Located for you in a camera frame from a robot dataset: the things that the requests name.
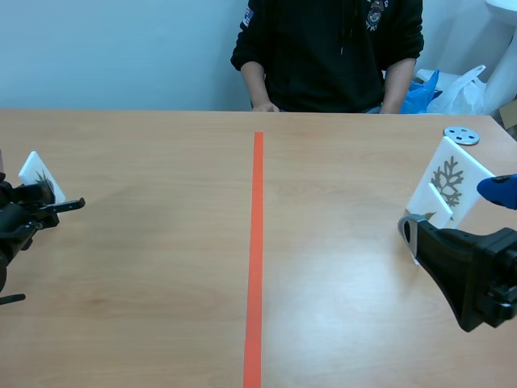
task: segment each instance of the gray round plate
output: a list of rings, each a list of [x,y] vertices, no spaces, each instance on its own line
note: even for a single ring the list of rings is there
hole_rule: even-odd
[[[450,137],[456,144],[462,146],[474,146],[479,143],[479,135],[472,129],[465,127],[449,127],[443,131],[443,135]]]

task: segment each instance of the red tape strip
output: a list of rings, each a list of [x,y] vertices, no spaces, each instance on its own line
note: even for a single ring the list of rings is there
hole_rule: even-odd
[[[261,388],[262,385],[263,168],[264,134],[256,132],[253,153],[250,274],[248,276],[243,388]]]

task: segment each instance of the hoodie sleeve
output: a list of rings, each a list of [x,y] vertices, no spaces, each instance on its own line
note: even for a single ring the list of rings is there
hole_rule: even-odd
[[[239,71],[244,64],[252,61],[267,69],[272,28],[269,2],[271,0],[249,0],[231,59],[232,65]]]
[[[417,59],[423,50],[422,0],[397,0],[382,69],[407,58]]]

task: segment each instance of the person's arm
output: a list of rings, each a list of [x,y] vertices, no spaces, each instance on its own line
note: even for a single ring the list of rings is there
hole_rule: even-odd
[[[386,70],[385,99],[381,113],[399,113],[423,50],[422,0],[399,0],[380,59]]]
[[[385,99],[380,113],[398,114],[401,111],[413,79],[415,64],[415,59],[407,58],[392,64],[386,70]]]
[[[267,95],[264,68],[257,62],[247,62],[241,68],[242,77],[250,92],[253,110],[256,112],[279,112]]]
[[[259,112],[279,111],[269,100],[264,82],[272,42],[270,7],[271,0],[250,0],[231,59],[242,73],[253,110]]]

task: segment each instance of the cardboard box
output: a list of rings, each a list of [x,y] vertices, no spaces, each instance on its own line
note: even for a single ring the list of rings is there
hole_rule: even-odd
[[[502,125],[517,140],[517,100],[499,109]]]

